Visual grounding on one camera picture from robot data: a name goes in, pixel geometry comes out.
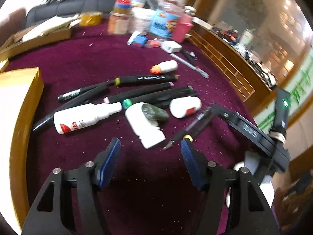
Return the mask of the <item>white gloved right hand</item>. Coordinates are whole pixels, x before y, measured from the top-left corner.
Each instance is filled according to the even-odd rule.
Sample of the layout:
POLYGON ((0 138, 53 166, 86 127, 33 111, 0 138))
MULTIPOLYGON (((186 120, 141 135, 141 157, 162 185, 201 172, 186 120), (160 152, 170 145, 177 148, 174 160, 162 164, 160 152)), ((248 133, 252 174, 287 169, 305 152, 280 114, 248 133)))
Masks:
MULTIPOLYGON (((258 168, 260 159, 261 157, 257 153, 246 151, 244 161, 236 163, 233 169, 238 171, 240 168, 246 167, 250 170, 251 174, 254 175, 258 168)), ((272 207, 275 194, 275 190, 272 185, 272 176, 266 175, 259 187, 264 194, 268 205, 272 207)))

